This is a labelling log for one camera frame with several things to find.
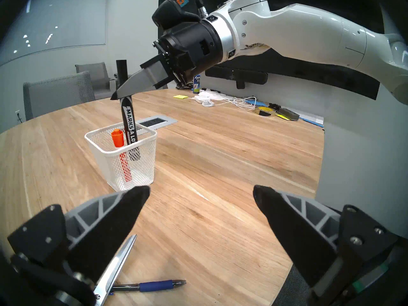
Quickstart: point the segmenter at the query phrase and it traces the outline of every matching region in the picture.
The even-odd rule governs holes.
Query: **scissor blade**
[[[101,306],[105,302],[113,283],[119,275],[119,272],[122,269],[123,264],[125,263],[126,258],[133,247],[133,244],[135,243],[136,237],[137,235],[132,235],[126,240],[122,248],[120,248],[117,255],[114,256],[111,263],[109,263],[104,274],[100,278],[98,286],[96,286],[95,290],[93,291],[93,293],[96,295],[96,306]]]

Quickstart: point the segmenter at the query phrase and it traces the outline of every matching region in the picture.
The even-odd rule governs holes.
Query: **white mesh basket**
[[[124,132],[123,122],[85,135],[108,184],[118,192],[153,183],[157,131],[135,124],[138,141],[116,148],[111,137],[115,128]]]

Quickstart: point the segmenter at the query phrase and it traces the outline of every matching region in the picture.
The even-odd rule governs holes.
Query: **gray chair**
[[[77,73],[89,71],[91,74],[92,88],[95,93],[95,99],[110,98],[116,90],[115,79],[108,77],[108,71],[104,62],[92,64],[76,64]]]
[[[88,71],[23,84],[26,120],[95,100]]]

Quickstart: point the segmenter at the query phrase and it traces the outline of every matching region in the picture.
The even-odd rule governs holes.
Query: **marker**
[[[119,87],[128,79],[126,60],[116,60],[117,78]],[[138,134],[135,125],[135,114],[133,112],[132,97],[128,96],[120,99],[120,110],[122,111],[123,127],[127,144],[133,144],[138,140]],[[139,147],[129,152],[130,160],[140,159]]]
[[[123,139],[123,131],[120,129],[115,129],[111,133],[113,144],[115,147],[120,148],[124,146],[124,139]],[[123,152],[119,155],[120,163],[122,164],[122,170],[125,177],[126,182],[130,182],[132,180],[132,173],[129,169],[128,162],[127,162],[127,154]]]

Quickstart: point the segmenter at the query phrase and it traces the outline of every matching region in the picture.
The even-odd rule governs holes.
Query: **round table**
[[[313,197],[323,132],[229,104],[202,107],[176,94],[191,93],[169,89],[133,96],[136,119],[162,114],[178,122],[158,129],[151,196],[131,231],[138,237],[117,283],[187,284],[116,293],[106,305],[269,305],[292,263],[257,208],[253,185]],[[84,135],[121,121],[118,102],[104,99],[48,113],[0,135],[1,244],[7,255],[7,235],[43,208],[60,204],[67,212],[113,192]]]

